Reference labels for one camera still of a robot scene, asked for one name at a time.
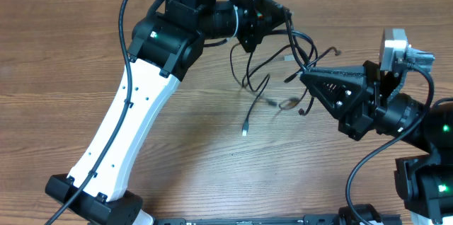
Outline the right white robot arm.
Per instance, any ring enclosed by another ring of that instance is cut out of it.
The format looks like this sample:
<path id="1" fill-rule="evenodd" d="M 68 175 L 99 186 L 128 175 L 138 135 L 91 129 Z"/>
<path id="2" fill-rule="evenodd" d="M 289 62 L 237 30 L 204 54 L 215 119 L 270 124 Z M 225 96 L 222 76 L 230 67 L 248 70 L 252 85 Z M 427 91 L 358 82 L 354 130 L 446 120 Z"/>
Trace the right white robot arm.
<path id="1" fill-rule="evenodd" d="M 452 223 L 452 99 L 435 102 L 427 66 L 401 61 L 387 67 L 366 61 L 343 68 L 307 67 L 300 76 L 310 94 L 338 120 L 338 130 L 356 141 L 374 130 L 393 139 L 365 156 L 345 186 L 347 206 L 334 224 L 399 224 L 370 204 L 353 204 L 352 181 L 372 157 L 397 142 L 422 150 L 396 159 L 394 180 L 414 224 Z"/>

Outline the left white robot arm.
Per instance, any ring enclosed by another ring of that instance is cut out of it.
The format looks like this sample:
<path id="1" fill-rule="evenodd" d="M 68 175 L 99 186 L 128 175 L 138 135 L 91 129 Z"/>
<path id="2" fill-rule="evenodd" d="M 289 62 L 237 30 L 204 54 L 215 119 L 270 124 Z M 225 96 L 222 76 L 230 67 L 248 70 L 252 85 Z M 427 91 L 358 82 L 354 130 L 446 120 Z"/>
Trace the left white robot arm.
<path id="1" fill-rule="evenodd" d="M 155 0 L 121 45 L 125 70 L 92 142 L 47 195 L 91 224 L 153 224 L 128 183 L 161 109 L 205 48 L 236 38 L 252 52 L 284 19 L 274 0 Z"/>

